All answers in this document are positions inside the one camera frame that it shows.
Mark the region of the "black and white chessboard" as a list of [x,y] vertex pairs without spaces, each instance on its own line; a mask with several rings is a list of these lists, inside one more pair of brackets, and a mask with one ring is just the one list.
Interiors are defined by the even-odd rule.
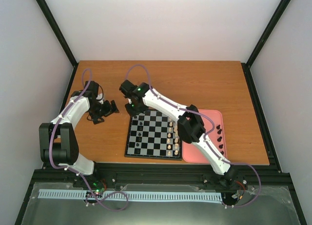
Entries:
[[[182,142],[179,139],[177,123],[173,120],[173,126],[169,127],[169,117],[155,109],[148,109],[138,115],[144,116],[144,120],[130,118],[124,156],[181,161]],[[139,122],[143,122],[142,131],[137,129]],[[141,142],[137,141],[139,132],[142,132]],[[140,149],[140,154],[135,153],[136,149]],[[179,152],[177,156],[174,155],[175,150]],[[167,151],[172,152],[171,156],[167,156]]]

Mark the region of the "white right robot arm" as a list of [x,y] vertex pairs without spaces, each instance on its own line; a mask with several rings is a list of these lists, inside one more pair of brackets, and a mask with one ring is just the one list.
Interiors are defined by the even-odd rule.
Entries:
[[176,103],[145,82],[137,86],[125,80],[119,90],[128,99],[125,108],[130,116],[142,113],[150,107],[171,118],[177,124],[180,139],[199,149],[213,171],[219,175],[219,185],[224,189],[230,188],[237,171],[209,138],[210,131],[205,129],[203,121],[203,118],[208,117],[201,114],[196,106]]

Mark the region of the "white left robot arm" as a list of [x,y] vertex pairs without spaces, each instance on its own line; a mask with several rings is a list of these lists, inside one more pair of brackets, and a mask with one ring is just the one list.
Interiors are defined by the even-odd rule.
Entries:
[[105,100],[99,93],[102,87],[95,81],[85,83],[83,90],[75,91],[61,113],[49,123],[39,126],[40,158],[55,169],[72,170],[84,176],[90,187],[101,183],[101,174],[94,170],[95,162],[79,152],[75,127],[85,113],[93,124],[104,122],[104,118],[119,110],[114,100]]

